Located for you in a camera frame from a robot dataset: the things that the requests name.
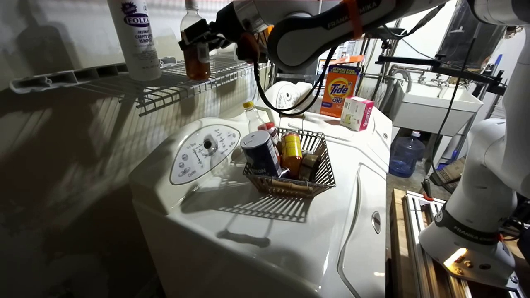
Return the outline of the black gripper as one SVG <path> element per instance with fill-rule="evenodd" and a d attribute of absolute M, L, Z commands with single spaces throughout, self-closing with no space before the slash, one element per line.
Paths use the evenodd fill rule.
<path fill-rule="evenodd" d="M 215 20 L 207 25 L 199 20 L 180 31 L 185 43 L 202 38 L 207 31 L 208 43 L 190 45 L 184 50 L 185 56 L 207 58 L 217 48 L 227 48 L 230 43 L 237 45 L 238 56 L 258 56 L 260 46 L 250 30 L 248 23 L 242 23 L 237 16 L 235 5 L 228 3 L 217 12 Z"/>

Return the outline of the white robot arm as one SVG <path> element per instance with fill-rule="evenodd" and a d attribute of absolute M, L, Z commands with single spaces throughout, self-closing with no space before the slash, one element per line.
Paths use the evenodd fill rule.
<path fill-rule="evenodd" d="M 300 69 L 343 41 L 384 28 L 389 21 L 437 10 L 445 0 L 331 0 L 313 12 L 309 0 L 232 0 L 213 21 L 197 20 L 180 31 L 179 46 L 237 46 L 255 63 L 255 35 L 268 30 L 268 58 L 281 69 Z M 523 46 L 503 94 L 505 116 L 473 126 L 464 174 L 440 212 L 419 235 L 422 250 L 447 271 L 505 288 L 515 260 L 500 242 L 517 199 L 530 197 L 530 43 Z"/>

